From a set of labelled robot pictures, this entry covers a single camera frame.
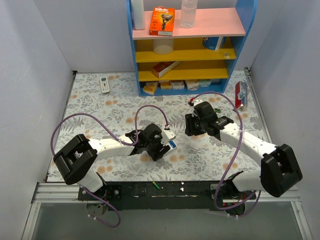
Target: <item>green marker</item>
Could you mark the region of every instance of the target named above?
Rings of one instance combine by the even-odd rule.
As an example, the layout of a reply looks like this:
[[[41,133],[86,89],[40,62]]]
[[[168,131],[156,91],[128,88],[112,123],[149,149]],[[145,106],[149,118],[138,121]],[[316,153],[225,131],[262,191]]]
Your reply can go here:
[[[156,184],[155,181],[153,181],[152,184],[153,184],[158,190],[160,190],[160,187]]]

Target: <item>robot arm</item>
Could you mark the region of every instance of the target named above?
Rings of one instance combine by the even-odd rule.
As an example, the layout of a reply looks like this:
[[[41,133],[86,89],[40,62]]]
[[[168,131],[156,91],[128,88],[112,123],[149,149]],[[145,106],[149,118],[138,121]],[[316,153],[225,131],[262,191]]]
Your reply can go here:
[[[153,123],[139,131],[136,145],[124,145],[111,138],[87,139],[79,134],[54,155],[53,161],[67,185],[79,184],[94,193],[104,184],[103,179],[90,169],[94,161],[141,154],[143,151],[147,151],[157,161],[171,149],[169,142],[175,138],[176,134],[172,130],[161,130]],[[129,132],[119,139],[132,144],[136,141],[136,132]]]
[[[237,147],[240,129],[230,118],[218,117],[208,102],[194,100],[191,114],[185,115],[188,136],[208,133],[220,141]],[[223,186],[236,196],[244,191],[267,191],[274,197],[284,192],[302,179],[302,173],[292,148],[286,144],[276,146],[265,142],[248,132],[242,134],[240,151],[255,160],[260,170],[238,172],[227,179]]]

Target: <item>black metal base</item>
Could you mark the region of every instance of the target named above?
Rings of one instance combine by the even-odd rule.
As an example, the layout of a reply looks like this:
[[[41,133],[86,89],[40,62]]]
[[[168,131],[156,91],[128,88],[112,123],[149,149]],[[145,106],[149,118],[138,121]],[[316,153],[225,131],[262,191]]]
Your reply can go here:
[[[218,185],[219,181],[158,181],[156,184],[160,189],[148,181],[122,181],[106,182],[104,188],[108,200],[117,210],[162,210],[162,209],[209,209],[210,211],[219,211],[215,208],[212,199],[215,189],[210,185]],[[95,194],[104,194],[105,190],[95,192]],[[223,200],[234,200],[234,197],[224,195],[217,199],[217,205],[223,207]],[[94,200],[88,194],[83,194],[82,188],[79,189],[78,200]]]

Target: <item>small box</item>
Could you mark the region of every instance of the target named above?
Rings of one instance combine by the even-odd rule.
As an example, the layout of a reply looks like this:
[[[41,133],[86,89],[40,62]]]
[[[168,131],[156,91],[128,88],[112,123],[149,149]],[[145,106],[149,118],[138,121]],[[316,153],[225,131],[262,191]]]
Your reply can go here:
[[[149,35],[172,36],[175,23],[175,9],[158,6],[153,8]]]
[[[239,81],[235,85],[235,108],[244,111],[248,107],[248,85],[245,81]]]
[[[160,84],[168,84],[168,83],[170,83],[170,80],[161,80],[161,79],[159,79],[159,83]]]
[[[158,86],[158,81],[146,81],[145,85],[147,85],[147,86]]]
[[[167,72],[175,68],[181,63],[181,61],[162,61],[159,62],[157,65],[155,65],[152,68],[152,73],[157,78],[161,78],[163,75],[165,75]]]
[[[199,79],[199,87],[205,88],[211,84],[211,79]]]
[[[184,80],[186,87],[189,91],[195,91],[199,88],[199,80],[193,79],[193,80]]]
[[[174,80],[171,81],[172,89],[181,90],[185,88],[185,83],[183,80]]]
[[[172,89],[170,81],[160,83],[160,87],[161,87],[161,89]]]
[[[214,78],[214,79],[211,79],[211,83],[213,84],[219,84],[220,83],[220,78]]]
[[[156,85],[152,85],[152,86],[150,86],[150,85],[145,85],[144,87],[143,87],[143,92],[144,93],[146,93],[146,94],[150,94],[150,95],[154,95],[155,94],[155,92],[156,92],[156,90],[157,90],[157,86]]]

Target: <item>plastic water bottle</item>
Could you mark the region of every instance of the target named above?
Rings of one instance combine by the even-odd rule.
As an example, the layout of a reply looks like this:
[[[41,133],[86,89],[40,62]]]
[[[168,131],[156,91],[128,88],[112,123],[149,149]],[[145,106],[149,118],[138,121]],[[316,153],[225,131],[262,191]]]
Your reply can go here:
[[[183,28],[192,28],[196,23],[198,0],[182,0],[180,25]]]

